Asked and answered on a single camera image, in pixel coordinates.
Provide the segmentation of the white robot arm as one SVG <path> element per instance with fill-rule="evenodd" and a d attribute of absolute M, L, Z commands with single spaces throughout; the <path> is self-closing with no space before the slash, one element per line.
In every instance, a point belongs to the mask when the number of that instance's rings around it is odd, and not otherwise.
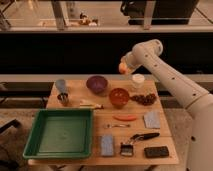
<path fill-rule="evenodd" d="M 186 171 L 213 171 L 213 94 L 165 63 L 162 52 L 158 39 L 137 43 L 121 58 L 119 72 L 144 66 L 163 84 L 194 119 Z"/>

